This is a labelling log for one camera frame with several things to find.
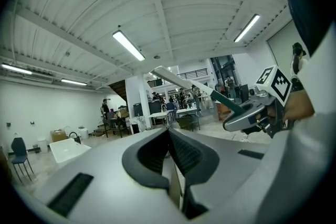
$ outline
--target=staircase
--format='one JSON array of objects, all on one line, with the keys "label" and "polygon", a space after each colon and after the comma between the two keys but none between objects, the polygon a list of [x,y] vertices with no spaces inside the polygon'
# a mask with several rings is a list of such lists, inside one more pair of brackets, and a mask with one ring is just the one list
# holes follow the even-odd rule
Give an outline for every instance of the staircase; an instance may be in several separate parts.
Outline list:
[{"label": "staircase", "polygon": [[109,86],[113,91],[116,92],[117,95],[119,95],[127,103],[125,80],[118,81]]}]

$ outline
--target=faucet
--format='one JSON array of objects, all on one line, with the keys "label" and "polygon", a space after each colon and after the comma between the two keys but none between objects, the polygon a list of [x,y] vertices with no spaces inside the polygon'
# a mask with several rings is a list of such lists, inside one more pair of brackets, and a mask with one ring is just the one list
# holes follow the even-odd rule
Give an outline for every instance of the faucet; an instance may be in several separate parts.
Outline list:
[{"label": "faucet", "polygon": [[80,142],[80,138],[79,138],[78,134],[75,133],[75,132],[71,132],[71,133],[69,133],[69,137],[70,137],[71,134],[75,134],[75,135],[76,135],[76,138],[74,138],[75,142],[81,144],[81,142]]}]

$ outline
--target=trash can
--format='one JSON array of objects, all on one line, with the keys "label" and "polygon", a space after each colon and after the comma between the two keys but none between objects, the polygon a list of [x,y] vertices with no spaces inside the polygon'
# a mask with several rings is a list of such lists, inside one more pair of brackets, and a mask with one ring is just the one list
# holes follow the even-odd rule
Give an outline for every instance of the trash can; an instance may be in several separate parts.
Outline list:
[{"label": "trash can", "polygon": [[89,138],[89,130],[84,127],[80,127],[79,129],[79,134],[82,139],[88,139]]},{"label": "trash can", "polygon": [[35,153],[39,153],[40,152],[40,148],[39,148],[38,144],[33,145],[33,149],[34,149]]},{"label": "trash can", "polygon": [[48,152],[47,140],[45,139],[45,137],[38,138],[37,144],[40,147],[42,153]]}]

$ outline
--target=ceiling light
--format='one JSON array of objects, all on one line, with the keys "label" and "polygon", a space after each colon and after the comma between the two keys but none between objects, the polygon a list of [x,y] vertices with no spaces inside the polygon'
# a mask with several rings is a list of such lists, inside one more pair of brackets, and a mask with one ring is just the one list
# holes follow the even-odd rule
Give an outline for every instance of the ceiling light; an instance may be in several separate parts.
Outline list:
[{"label": "ceiling light", "polygon": [[19,68],[19,67],[13,67],[13,66],[10,66],[10,65],[6,65],[5,63],[3,63],[1,66],[3,68],[9,69],[9,70],[12,70],[12,71],[15,71],[15,72],[20,72],[20,73],[29,74],[29,75],[32,74],[32,72],[29,71],[29,70],[25,70],[25,69],[22,69],[22,68]]},{"label": "ceiling light", "polygon": [[62,79],[61,82],[66,82],[66,83],[71,83],[71,84],[76,84],[76,85],[82,85],[82,86],[86,86],[87,85],[86,83],[72,81],[72,80],[67,80],[67,79]]},{"label": "ceiling light", "polygon": [[145,57],[138,51],[137,48],[127,39],[122,31],[118,30],[113,34],[113,37],[125,47],[130,53],[132,53],[139,61],[145,59]]},{"label": "ceiling light", "polygon": [[240,34],[236,37],[234,42],[239,42],[246,33],[251,29],[251,27],[259,20],[260,16],[258,14],[255,14],[252,19],[248,22],[248,24],[244,27],[244,29],[240,32]]}]

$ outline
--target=hand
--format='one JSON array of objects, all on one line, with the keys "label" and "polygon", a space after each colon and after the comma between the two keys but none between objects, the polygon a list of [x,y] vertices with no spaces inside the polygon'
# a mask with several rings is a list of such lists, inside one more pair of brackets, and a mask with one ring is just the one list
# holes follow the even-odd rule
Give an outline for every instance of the hand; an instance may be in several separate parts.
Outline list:
[{"label": "hand", "polygon": [[[286,120],[302,120],[314,114],[314,108],[305,90],[292,92],[289,94],[287,103],[285,105],[285,114],[282,119]],[[275,107],[270,105],[267,107],[267,115],[271,118],[276,116]]]}]

